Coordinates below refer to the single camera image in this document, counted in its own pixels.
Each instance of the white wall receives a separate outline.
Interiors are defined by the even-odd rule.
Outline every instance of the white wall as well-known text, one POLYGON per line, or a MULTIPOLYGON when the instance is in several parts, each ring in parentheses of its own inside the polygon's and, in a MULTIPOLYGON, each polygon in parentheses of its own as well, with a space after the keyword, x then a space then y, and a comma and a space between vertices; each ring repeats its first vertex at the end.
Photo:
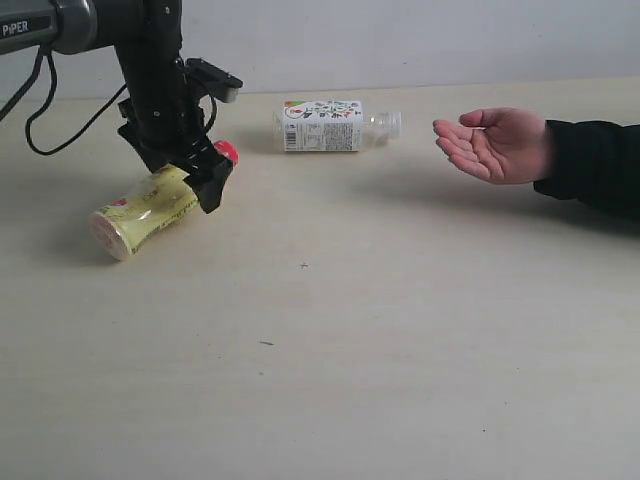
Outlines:
MULTIPOLYGON (((185 55, 231 70, 246 91, 640 74, 637 0, 185 0, 184 9, 185 55)), ((33 55, 0 59, 0 97, 33 55)), ((121 83, 111 50, 59 66, 59 97, 107 96, 121 83)))

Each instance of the bottle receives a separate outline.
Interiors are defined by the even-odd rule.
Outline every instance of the bottle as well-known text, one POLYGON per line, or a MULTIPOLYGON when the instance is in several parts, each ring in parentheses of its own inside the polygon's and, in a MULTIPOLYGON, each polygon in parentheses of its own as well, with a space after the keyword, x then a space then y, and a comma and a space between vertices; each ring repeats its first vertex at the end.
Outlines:
POLYGON ((285 152, 359 152, 400 136, 400 112, 367 111, 360 101, 284 102, 273 116, 274 141, 285 152))
MULTIPOLYGON (((238 154, 227 142, 215 144, 222 155, 238 163, 238 154)), ((183 181, 187 174, 167 165, 138 182, 124 197, 89 217, 93 237, 116 260, 136 255, 155 234, 177 224, 200 204, 183 181)))

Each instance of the red bottle cap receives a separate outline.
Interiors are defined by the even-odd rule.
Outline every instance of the red bottle cap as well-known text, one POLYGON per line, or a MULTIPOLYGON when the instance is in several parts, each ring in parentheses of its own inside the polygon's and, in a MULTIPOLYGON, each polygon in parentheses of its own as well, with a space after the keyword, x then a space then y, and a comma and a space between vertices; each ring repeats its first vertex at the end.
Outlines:
POLYGON ((219 142, 214 143, 213 146, 220 155, 223 155, 227 157, 229 160, 231 160, 233 162, 234 167, 238 166, 238 161, 240 157, 238 155, 238 151, 233 145, 231 145, 229 142, 221 140, 219 142))

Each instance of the yellow bottle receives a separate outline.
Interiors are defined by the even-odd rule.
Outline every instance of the yellow bottle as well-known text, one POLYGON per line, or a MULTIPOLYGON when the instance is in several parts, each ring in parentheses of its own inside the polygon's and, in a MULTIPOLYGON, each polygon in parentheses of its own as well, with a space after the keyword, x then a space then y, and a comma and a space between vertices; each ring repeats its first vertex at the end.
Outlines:
MULTIPOLYGON (((237 164, 237 153, 230 144, 218 142, 216 149, 237 164)), ((183 181, 186 176, 167 165, 120 200, 95 211, 89 217, 95 239, 117 260, 133 257, 155 234, 199 208, 198 198, 183 181)))

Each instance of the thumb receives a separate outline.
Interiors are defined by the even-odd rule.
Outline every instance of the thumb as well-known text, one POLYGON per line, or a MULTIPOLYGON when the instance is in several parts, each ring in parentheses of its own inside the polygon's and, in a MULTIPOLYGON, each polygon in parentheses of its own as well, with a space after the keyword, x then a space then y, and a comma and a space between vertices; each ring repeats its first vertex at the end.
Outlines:
POLYGON ((506 108, 474 110, 462 115, 460 123, 469 128, 489 128, 498 123, 506 111, 506 108))

